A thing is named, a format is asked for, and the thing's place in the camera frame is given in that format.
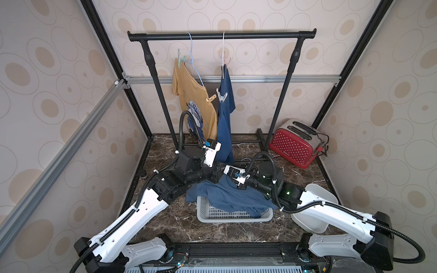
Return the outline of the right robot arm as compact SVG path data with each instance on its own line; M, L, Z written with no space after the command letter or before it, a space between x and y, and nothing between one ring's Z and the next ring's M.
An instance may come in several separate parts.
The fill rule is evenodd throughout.
M332 196L320 186L302 188L285 182L283 170L272 162L259 167L226 166L224 174L239 188L248 187L268 197L280 210L302 217L297 224L308 231L301 241L303 248L318 257L360 258L379 270L394 268L394 230L390 217L358 212L330 200Z

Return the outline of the light blue t-shirt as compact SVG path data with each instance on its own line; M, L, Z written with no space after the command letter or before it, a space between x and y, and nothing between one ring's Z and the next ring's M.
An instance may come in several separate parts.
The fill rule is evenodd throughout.
M265 199L262 193L252 188L239 190L227 175L223 175L216 184L207 180L194 184L187 191L185 201L195 202L199 196L206 197L217 209L228 213L247 212L252 218L260 218L269 208L278 208L271 200Z

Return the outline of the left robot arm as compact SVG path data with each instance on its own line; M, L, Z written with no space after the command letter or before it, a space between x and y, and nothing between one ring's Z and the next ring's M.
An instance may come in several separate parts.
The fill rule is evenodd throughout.
M215 162L221 144L212 140L201 147L179 148L172 162L155 170L143 185L137 201L113 223L92 238L80 238L74 245L79 256L71 268L84 265L88 273L123 273L151 260L171 259L172 242L160 235L131 245L131 239L157 214L165 210L191 185L217 177Z

